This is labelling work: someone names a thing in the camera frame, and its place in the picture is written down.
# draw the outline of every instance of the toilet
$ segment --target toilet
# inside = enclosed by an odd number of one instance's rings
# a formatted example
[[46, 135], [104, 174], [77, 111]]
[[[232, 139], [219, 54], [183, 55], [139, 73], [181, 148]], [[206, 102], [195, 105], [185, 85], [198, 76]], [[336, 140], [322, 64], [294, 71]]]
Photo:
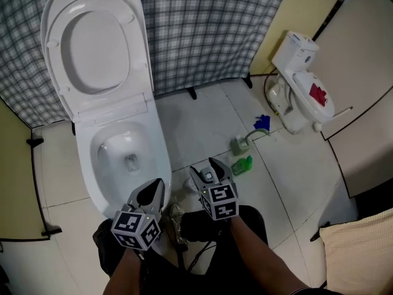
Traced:
[[53, 86], [75, 123], [91, 199], [113, 218], [171, 166], [153, 97], [141, 0], [48, 0], [41, 41]]
[[276, 82], [265, 93], [285, 128], [297, 134], [307, 124], [315, 131], [335, 117], [335, 108], [322, 82], [307, 68], [313, 62], [319, 46], [309, 37], [287, 32], [272, 59], [278, 70]]

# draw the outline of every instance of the toilet base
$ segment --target toilet base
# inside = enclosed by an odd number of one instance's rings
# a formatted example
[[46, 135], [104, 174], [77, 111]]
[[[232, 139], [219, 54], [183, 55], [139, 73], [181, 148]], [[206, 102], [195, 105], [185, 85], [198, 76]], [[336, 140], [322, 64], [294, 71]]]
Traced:
[[295, 94], [290, 94], [289, 89], [287, 84], [276, 83], [267, 89], [266, 98], [274, 112], [278, 113], [285, 129], [296, 135], [311, 121], [300, 112]]

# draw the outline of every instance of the cushion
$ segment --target cushion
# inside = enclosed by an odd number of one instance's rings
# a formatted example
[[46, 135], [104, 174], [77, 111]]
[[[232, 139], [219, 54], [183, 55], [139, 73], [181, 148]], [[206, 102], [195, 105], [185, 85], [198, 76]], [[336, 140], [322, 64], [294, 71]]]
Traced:
[[327, 288], [343, 294], [378, 292], [393, 274], [393, 209], [320, 229]]

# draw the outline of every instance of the plaid curtain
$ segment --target plaid curtain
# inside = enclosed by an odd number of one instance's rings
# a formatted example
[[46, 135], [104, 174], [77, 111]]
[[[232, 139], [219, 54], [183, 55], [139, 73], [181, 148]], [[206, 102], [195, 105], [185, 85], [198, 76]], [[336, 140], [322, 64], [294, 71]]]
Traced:
[[[68, 119], [41, 52], [47, 0], [0, 0], [0, 96], [30, 127]], [[142, 0], [155, 95], [245, 77], [282, 0]]]

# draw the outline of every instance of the marker cube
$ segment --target marker cube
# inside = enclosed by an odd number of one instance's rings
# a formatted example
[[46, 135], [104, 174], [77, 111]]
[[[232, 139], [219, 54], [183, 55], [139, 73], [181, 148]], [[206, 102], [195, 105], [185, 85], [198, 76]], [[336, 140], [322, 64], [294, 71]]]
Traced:
[[216, 185], [199, 191], [203, 208], [218, 221], [239, 215], [239, 201], [234, 183]]
[[118, 211], [111, 232], [123, 247], [146, 251], [161, 230], [152, 214]]

